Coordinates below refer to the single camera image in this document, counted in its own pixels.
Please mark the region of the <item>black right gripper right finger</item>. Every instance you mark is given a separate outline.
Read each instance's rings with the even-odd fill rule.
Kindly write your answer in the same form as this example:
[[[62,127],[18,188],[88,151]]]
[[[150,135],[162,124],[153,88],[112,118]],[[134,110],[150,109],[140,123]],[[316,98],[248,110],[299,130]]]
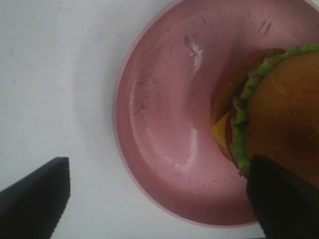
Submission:
[[[246,192],[268,239],[317,239],[319,190],[273,160],[253,156]]]

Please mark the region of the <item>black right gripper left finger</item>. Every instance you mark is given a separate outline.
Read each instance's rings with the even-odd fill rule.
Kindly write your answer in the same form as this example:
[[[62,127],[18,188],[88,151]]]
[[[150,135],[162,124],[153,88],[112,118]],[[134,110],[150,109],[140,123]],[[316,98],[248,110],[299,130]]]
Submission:
[[[56,157],[0,193],[2,239],[49,239],[70,197],[67,157]]]

